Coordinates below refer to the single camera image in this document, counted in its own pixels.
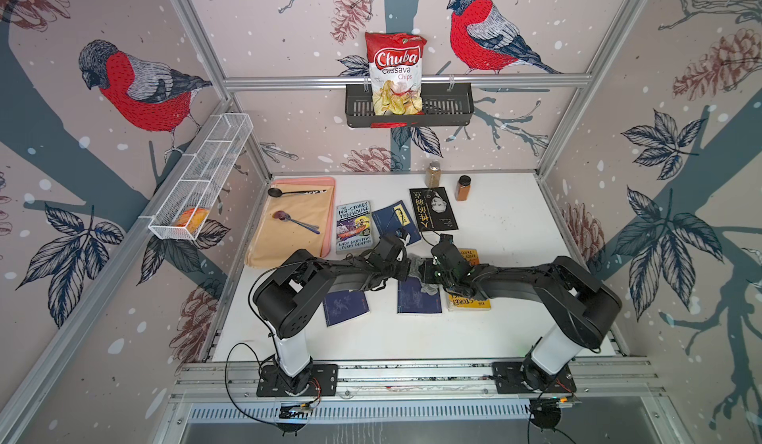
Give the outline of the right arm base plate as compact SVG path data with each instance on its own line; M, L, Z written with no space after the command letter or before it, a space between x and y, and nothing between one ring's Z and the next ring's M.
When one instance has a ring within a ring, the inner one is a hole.
M577 391L569 365L555 375L546 374L529 361L518 360L493 362L491 370L498 394L574 394Z

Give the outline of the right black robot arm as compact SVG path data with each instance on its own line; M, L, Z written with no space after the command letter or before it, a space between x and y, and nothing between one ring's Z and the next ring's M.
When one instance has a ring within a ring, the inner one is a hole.
M410 267L422 283L461 298L516 298L545 306L554 325L521 366L529 390L549 390L581 350L597 351L622 308L616 293L566 256L533 267L472 265L448 237L431 254L430 259L414 259Z

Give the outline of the grey striped cleaning cloth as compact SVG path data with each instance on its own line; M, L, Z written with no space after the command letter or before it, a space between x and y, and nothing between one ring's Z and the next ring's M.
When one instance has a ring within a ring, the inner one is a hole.
M408 277L418 279L421 284L421 291L430 296L436 296L440 293L440 285L435 281L434 260L418 256L410 257L410 269Z

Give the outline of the black Chinese paperback book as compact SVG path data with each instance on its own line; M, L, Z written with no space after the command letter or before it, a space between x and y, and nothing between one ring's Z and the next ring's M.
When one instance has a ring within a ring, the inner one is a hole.
M456 231L458 223L444 187L409 190L420 232Z

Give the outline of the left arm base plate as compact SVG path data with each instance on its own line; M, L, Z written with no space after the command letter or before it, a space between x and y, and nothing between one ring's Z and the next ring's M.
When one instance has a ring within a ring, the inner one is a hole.
M290 377L276 365L260 369L258 398L317 398L335 396L339 367L333 364L310 364L297 376Z

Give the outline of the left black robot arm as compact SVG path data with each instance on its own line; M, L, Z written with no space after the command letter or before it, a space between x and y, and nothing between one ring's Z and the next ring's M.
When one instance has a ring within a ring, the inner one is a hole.
M262 273L247 303L275 345L275 365L266 369L265 377L284 394L306 392L314 382L314 360L305 329L325 297L339 291L381 290L390 279L404 281L410 266L405 242L391 234L372 249L340 261L299 249L283 265Z

